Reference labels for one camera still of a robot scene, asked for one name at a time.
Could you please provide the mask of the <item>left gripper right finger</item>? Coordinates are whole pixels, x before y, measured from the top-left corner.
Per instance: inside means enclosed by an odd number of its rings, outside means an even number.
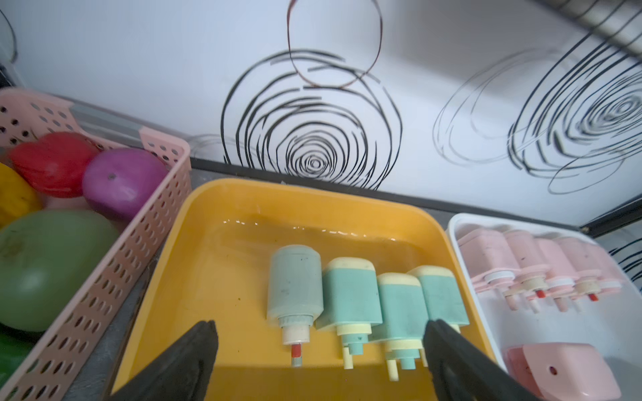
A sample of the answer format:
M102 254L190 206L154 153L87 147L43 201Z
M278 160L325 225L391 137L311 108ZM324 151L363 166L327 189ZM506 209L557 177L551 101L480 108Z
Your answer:
M439 400L538 399L442 320L426 324L423 346Z

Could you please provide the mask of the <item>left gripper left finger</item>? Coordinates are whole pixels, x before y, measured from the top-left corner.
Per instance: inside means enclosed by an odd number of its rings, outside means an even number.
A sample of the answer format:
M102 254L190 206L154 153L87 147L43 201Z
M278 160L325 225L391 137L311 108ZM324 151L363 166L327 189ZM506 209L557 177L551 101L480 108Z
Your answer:
M217 358L214 321L200 321L110 400L204 400Z

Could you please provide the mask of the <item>pink sharpener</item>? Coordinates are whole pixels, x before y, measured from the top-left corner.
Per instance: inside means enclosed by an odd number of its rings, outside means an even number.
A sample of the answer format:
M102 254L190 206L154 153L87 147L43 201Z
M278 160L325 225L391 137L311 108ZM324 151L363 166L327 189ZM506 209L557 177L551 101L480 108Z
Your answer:
M605 295L621 293L625 280L622 278L619 265L600 245L588 244L587 250L595 265L600 269L601 293Z
M505 236L495 230L477 228L458 239L457 245L475 292L496 290L512 311L518 311L515 297L507 291L517 283L521 267Z
M511 311L518 311L517 296L524 292L534 292L536 298L545 298L548 284L546 276L551 266L546 261L535 237L526 231L513 230L504 237L518 262L519 271L515 274L514 284L503 294Z
M589 252L589 244L578 238L561 237L554 242L561 248L563 254L577 273L575 292L578 297L587 297L591 302L598 302L601 293L601 271Z
M550 266L545 277L546 295L553 299L560 312L568 312L568 299L574 294L578 273L558 243L537 237L536 244Z
M589 344L524 344L503 350L509 374L544 400L618 400L620 386Z

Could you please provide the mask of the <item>yellow plastic storage box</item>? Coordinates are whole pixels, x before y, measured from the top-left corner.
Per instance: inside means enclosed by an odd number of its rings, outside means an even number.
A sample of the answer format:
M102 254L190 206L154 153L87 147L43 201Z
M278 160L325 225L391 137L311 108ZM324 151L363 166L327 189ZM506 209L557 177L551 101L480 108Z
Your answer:
M306 245L323 262L371 261L378 273L437 265L462 280L446 233L416 207L365 197L223 179L184 202L167 239L115 378L120 389L194 324L219 337L210 400L433 400L417 366L388 378L383 348L369 344L346 370L338 336L313 331L295 369L279 327L266 318L272 254Z

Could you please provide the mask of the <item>green sharpener square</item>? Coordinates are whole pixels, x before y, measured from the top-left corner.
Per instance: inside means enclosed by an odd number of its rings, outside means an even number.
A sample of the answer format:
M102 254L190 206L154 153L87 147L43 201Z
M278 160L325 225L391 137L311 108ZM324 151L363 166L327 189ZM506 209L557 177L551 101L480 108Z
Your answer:
M324 311L315 321L319 331L334 331L341 341L344 369L364 353L372 329L383 323L377 274L372 262L337 257L322 273Z

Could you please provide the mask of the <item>green sharpener round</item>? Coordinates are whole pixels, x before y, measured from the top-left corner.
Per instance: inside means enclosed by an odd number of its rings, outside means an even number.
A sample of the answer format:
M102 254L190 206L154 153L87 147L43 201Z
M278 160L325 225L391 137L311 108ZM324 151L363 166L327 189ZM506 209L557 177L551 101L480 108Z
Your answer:
M296 369L303 366L303 345L310 342L311 327L323 311L320 255L303 245L277 250L271 257L266 315L281 329Z

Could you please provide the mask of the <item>white plastic storage box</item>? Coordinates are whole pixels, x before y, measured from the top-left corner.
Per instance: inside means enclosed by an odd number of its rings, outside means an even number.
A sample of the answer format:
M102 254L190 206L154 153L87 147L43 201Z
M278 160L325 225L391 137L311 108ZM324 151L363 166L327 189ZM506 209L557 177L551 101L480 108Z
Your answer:
M512 311L494 290L474 294L473 302L499 365L504 364L503 350L511 346L590 344L610 366L622 398L641 398L641 295L629 279L619 294L596 302L584 299L568 312L558 311L550 299L541 303L539 313L525 301Z

